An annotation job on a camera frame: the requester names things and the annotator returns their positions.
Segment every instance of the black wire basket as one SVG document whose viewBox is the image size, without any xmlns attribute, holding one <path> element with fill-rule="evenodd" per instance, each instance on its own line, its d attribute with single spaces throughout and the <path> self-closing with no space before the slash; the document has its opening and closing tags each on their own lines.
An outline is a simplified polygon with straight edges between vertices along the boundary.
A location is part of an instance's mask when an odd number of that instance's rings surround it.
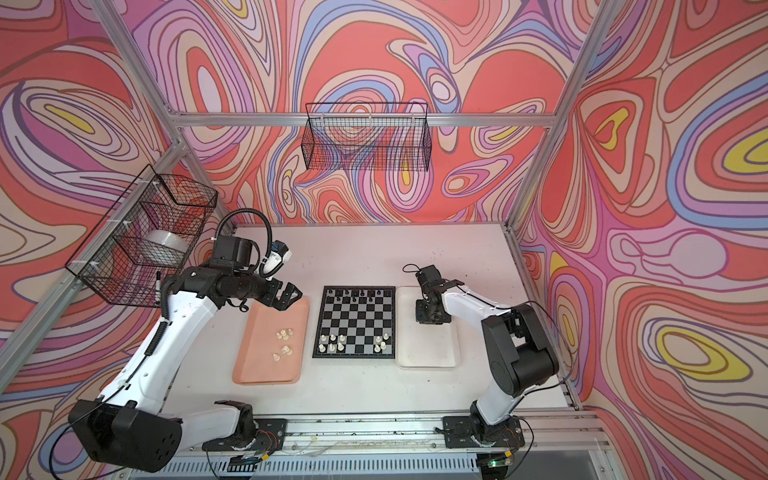
<svg viewBox="0 0 768 480">
<path fill-rule="evenodd" d="M 305 108 L 307 170 L 429 170 L 426 103 L 318 102 Z"/>
<path fill-rule="evenodd" d="M 159 280 L 184 268 L 218 193 L 183 175 L 154 174 L 149 182 L 135 183 L 146 184 L 136 204 L 90 259 L 73 260 L 86 237 L 67 270 L 107 303 L 158 307 Z"/>
</svg>

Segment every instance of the chessboard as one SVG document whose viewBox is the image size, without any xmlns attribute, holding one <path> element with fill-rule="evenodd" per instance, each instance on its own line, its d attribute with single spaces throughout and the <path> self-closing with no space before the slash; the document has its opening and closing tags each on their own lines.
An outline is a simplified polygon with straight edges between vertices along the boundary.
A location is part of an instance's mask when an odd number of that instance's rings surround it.
<svg viewBox="0 0 768 480">
<path fill-rule="evenodd" d="M 395 287 L 326 286 L 313 358 L 395 358 Z"/>
</svg>

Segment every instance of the orange tray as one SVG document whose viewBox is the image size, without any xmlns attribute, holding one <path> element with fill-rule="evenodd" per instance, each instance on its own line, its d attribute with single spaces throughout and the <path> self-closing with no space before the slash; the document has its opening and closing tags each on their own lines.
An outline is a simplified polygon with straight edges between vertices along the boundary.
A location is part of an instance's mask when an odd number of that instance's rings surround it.
<svg viewBox="0 0 768 480">
<path fill-rule="evenodd" d="M 306 297 L 284 312 L 255 302 L 250 307 L 232 381 L 241 385 L 297 381 L 301 374 L 306 322 L 309 317 L 310 301 Z M 293 335 L 288 340 L 277 338 L 277 332 L 288 329 L 293 329 Z M 292 355 L 283 354 L 281 350 L 284 345 L 293 350 Z M 273 358 L 275 353 L 280 355 L 277 362 Z"/>
</svg>

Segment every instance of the wire mesh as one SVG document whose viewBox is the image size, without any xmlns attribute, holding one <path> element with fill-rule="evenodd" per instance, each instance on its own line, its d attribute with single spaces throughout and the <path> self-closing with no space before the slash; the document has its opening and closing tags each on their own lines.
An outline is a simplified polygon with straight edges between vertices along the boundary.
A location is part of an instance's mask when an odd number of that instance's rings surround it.
<svg viewBox="0 0 768 480">
<path fill-rule="evenodd" d="M 306 111 L 301 148 L 307 170 L 429 169 L 426 104 L 313 103 Z"/>
<path fill-rule="evenodd" d="M 178 274 L 216 205 L 217 192 L 181 175 L 155 175 L 107 240 L 75 273 L 113 305 L 158 306 L 157 279 Z M 171 232 L 177 248 L 154 242 Z M 179 250 L 182 244 L 186 248 Z"/>
</svg>

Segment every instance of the robotic arm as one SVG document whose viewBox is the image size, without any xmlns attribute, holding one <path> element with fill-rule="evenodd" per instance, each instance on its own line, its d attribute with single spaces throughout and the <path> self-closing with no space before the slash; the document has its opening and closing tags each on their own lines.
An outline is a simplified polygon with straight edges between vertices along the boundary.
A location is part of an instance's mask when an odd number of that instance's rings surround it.
<svg viewBox="0 0 768 480">
<path fill-rule="evenodd" d="M 270 246 L 257 265 L 250 264 L 253 241 L 217 235 L 213 256 L 206 263 L 163 282 L 161 317 L 137 352 L 95 401 L 78 400 L 69 413 L 70 426 L 93 460 L 156 472 L 179 448 L 233 436 L 245 445 L 253 441 L 252 414 L 246 404 L 218 402 L 182 419 L 160 411 L 195 337 L 225 303 L 240 299 L 238 307 L 245 311 L 246 300 L 255 299 L 286 310 L 301 298 L 292 283 L 278 296 L 283 282 L 273 275 L 288 261 L 290 250 L 285 243 L 271 242 L 266 225 Z"/>
<path fill-rule="evenodd" d="M 494 382 L 472 403 L 470 422 L 478 443 L 493 443 L 525 395 L 560 368 L 544 327 L 531 306 L 512 308 L 484 298 L 458 280 L 442 278 L 434 265 L 420 269 L 416 279 L 424 297 L 416 301 L 418 322 L 448 323 L 456 316 L 482 325 Z M 511 336 L 525 341 L 515 346 Z"/>
</svg>

